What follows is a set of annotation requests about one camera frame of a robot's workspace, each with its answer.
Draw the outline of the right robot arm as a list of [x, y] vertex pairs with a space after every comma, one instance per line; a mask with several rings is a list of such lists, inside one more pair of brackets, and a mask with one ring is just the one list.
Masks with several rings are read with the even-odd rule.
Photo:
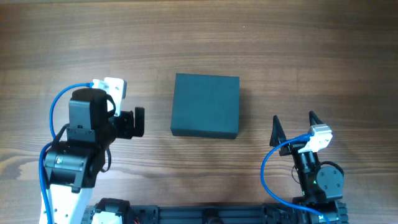
[[330, 127], [310, 111], [307, 134], [288, 140], [275, 115], [269, 145], [280, 156], [292, 156], [302, 195], [292, 202], [282, 202], [276, 194], [267, 193], [278, 201], [264, 207], [266, 223], [348, 223], [343, 198], [344, 171], [332, 161], [319, 161], [317, 153], [325, 149], [333, 137]]

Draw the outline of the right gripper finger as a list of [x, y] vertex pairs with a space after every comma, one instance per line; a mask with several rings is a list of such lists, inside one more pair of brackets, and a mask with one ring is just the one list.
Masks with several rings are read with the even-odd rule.
[[274, 115], [273, 119], [272, 119], [272, 133], [271, 133], [269, 145], [272, 147], [276, 147], [277, 145], [285, 142], [286, 140], [287, 139], [286, 139], [284, 130], [282, 128], [282, 125], [281, 125], [277, 115]]
[[315, 114], [314, 111], [309, 111], [308, 116], [309, 116], [310, 126], [323, 124], [323, 121]]

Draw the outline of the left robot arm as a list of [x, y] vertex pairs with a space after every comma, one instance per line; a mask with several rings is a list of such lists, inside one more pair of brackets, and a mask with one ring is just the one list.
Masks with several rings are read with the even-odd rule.
[[80, 223], [99, 172], [109, 170], [109, 147], [115, 139], [144, 134], [144, 108], [117, 112], [104, 90], [75, 90], [69, 101], [69, 122], [42, 149], [39, 180], [40, 223]]

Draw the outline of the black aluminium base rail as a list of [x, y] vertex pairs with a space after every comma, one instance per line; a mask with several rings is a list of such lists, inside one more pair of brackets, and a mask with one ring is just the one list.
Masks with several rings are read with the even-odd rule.
[[334, 202], [317, 207], [319, 214], [294, 209], [281, 203], [242, 206], [158, 207], [131, 205], [128, 201], [103, 198], [88, 207], [81, 223], [348, 223], [346, 205]]

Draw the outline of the dark green box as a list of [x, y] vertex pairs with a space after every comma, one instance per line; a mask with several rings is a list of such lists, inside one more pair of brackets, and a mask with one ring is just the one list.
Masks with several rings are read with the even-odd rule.
[[236, 139], [239, 77], [178, 73], [170, 130], [173, 136]]

